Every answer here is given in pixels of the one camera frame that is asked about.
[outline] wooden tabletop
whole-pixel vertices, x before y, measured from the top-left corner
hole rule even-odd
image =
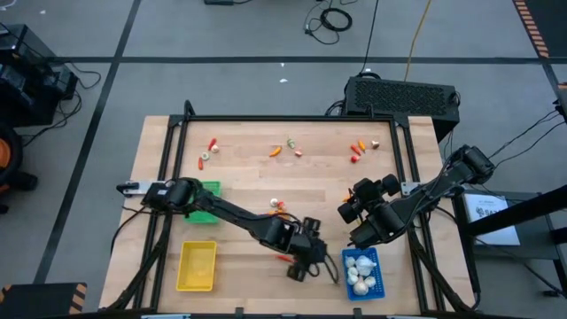
[[[420,176],[423,181],[435,177],[441,169],[439,148],[430,118],[411,118],[411,134]],[[167,117],[146,117],[140,138],[132,180],[155,180],[167,130]],[[174,137],[167,176],[171,176],[177,135]],[[285,146],[288,136],[302,148],[297,158]],[[406,175],[409,166],[403,135],[399,132]],[[198,170],[198,157],[211,138],[218,139],[221,151]],[[380,141],[377,151],[367,150],[361,160],[352,164],[349,145],[361,139],[367,144]],[[282,153],[268,155],[278,146]],[[235,122],[193,121],[189,124],[181,176],[202,181],[220,181],[221,197],[256,214],[265,214],[271,198],[285,202],[289,211],[322,221],[321,238],[339,266],[339,285],[333,284],[322,268],[316,277],[307,276],[304,283],[286,277],[288,264],[276,253],[259,245],[250,235],[232,224],[192,225],[182,217],[174,218],[169,239],[167,262],[159,300],[159,311],[168,313],[234,313],[243,307],[246,313],[276,314],[351,314],[360,307],[363,314],[418,314],[408,241],[404,237],[388,245],[378,245],[385,295],[382,300],[350,302],[346,297],[342,262],[349,231],[337,207],[347,189],[363,177],[372,180],[395,174],[392,139],[387,123],[381,122]],[[139,208],[140,198],[130,198],[125,206]],[[449,211],[449,202],[441,205]],[[120,222],[132,213],[122,212]],[[135,218],[118,236],[105,281],[100,307],[112,303],[140,267],[149,216]],[[432,214],[431,233],[439,270],[460,294],[474,302],[458,230],[442,214]],[[175,289],[182,242],[213,240],[217,242],[214,288],[211,292],[178,292]],[[144,305],[149,305],[153,273],[147,278]],[[431,280],[425,276],[428,292]],[[434,308],[432,293],[428,293]]]

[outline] yellow plastic bin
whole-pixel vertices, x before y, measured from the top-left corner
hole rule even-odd
[[[216,242],[184,242],[179,259],[177,291],[210,292],[214,282]]]

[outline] green basket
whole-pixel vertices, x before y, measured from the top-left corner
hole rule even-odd
[[[206,190],[211,191],[214,194],[214,196],[216,197],[221,196],[221,182],[211,181],[211,182],[202,182],[202,183],[203,183],[203,187]],[[203,211],[193,212],[189,215],[189,217],[183,219],[186,222],[193,224],[207,224],[207,223],[210,224],[210,223],[219,222],[219,219],[216,216]]]

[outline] white garlic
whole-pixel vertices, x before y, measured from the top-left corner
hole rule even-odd
[[[350,284],[350,285],[353,285],[353,284],[358,283],[358,276],[349,276],[349,277],[346,279],[346,283],[347,283],[347,284]]]
[[[364,283],[369,287],[372,288],[376,285],[376,279],[373,276],[368,276],[364,279]]]
[[[371,261],[370,258],[366,256],[361,256],[356,260],[356,270],[358,270],[359,275],[362,276],[370,276],[372,269],[376,265],[374,261]]]
[[[345,264],[346,264],[347,268],[354,267],[355,262],[356,262],[356,260],[353,257],[346,257],[346,259],[345,259]]]
[[[349,267],[349,269],[346,271],[346,273],[349,276],[358,276],[358,270],[356,270],[355,267]]]
[[[353,285],[353,292],[356,295],[364,296],[365,294],[369,293],[369,287],[364,283],[364,281],[359,280],[356,284]]]

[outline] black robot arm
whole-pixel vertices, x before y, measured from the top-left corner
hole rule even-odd
[[[461,189],[464,183],[484,183],[493,171],[493,163],[477,147],[464,145],[447,159],[435,179],[418,186],[409,196],[391,202],[383,199],[386,192],[394,195],[400,190],[393,175],[376,182],[363,179],[354,185],[353,196],[338,211],[347,223],[361,216],[363,210],[368,212],[366,220],[350,233],[357,248],[390,243],[403,235],[417,214],[431,211],[442,196]]]
[[[222,198],[214,196],[194,178],[179,178],[169,183],[154,183],[148,190],[143,206],[171,214],[188,216],[195,211],[206,211],[226,222],[230,222],[258,240],[261,245],[279,253],[290,254],[295,262],[289,267],[287,276],[303,281],[309,268],[324,263],[327,245],[319,238],[319,220],[306,217],[303,222],[291,214],[260,215],[249,212]],[[333,281],[338,280],[331,274]]]

